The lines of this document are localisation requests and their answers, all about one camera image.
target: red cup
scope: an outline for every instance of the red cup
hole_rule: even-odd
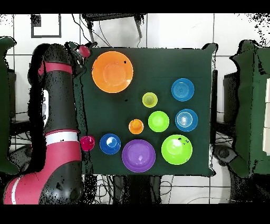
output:
[[[93,136],[83,136],[80,143],[84,151],[90,151],[95,146],[95,138]]]

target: dark blue bowl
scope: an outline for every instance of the dark blue bowl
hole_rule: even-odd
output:
[[[100,149],[108,154],[113,155],[117,153],[121,147],[121,141],[115,134],[105,134],[99,142]]]

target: magenta cup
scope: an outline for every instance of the magenta cup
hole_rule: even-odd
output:
[[[153,166],[156,160],[156,153],[149,142],[135,139],[125,145],[122,152],[122,160],[130,171],[142,173]]]
[[[95,146],[95,138],[93,136],[83,136],[80,140],[82,149],[84,151],[90,151]]]

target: light blue bowl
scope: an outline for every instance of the light blue bowl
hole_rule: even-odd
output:
[[[187,101],[194,94],[194,85],[189,79],[178,79],[172,84],[171,93],[176,100]]]
[[[190,132],[197,127],[198,116],[193,110],[181,110],[175,117],[175,124],[181,131]]]

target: purple bowl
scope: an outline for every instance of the purple bowl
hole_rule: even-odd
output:
[[[150,143],[145,140],[135,139],[125,145],[122,160],[130,171],[142,173],[153,166],[156,153]]]

